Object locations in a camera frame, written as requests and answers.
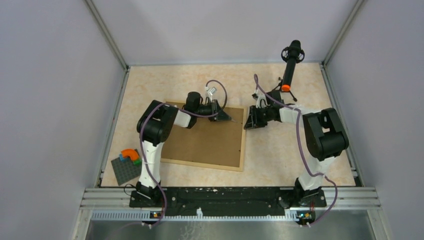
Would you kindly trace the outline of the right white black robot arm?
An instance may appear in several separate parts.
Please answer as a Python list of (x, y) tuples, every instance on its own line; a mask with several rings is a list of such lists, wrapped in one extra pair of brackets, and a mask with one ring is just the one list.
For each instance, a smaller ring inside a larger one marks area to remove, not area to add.
[[(280, 93), (273, 90), (252, 94), (256, 101), (249, 107), (245, 130), (264, 128), (270, 121), (295, 125), (298, 148), (305, 171), (296, 179), (292, 201), (307, 206), (320, 199), (323, 179), (336, 157), (349, 146), (349, 139), (334, 108), (315, 110), (296, 104), (285, 104)], [(304, 130), (308, 155), (302, 148), (300, 129)]]

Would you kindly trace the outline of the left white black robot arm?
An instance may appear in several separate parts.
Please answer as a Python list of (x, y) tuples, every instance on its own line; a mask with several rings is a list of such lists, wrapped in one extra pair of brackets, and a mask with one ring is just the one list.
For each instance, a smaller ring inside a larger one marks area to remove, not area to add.
[(142, 167), (135, 186), (141, 200), (149, 207), (160, 202), (160, 162), (165, 141), (173, 126), (191, 129), (197, 118), (208, 118), (211, 122), (231, 121), (216, 99), (203, 97), (196, 91), (188, 93), (182, 109), (153, 100), (139, 119), (136, 130), (139, 133)]

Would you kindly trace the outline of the wooden picture frame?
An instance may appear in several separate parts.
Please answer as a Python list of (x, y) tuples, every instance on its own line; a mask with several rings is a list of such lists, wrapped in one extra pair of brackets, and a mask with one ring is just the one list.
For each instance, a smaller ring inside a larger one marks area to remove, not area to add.
[(245, 161), (245, 106), (227, 106), (231, 120), (198, 118), (188, 129), (174, 125), (163, 145), (161, 162), (200, 168), (242, 172)]

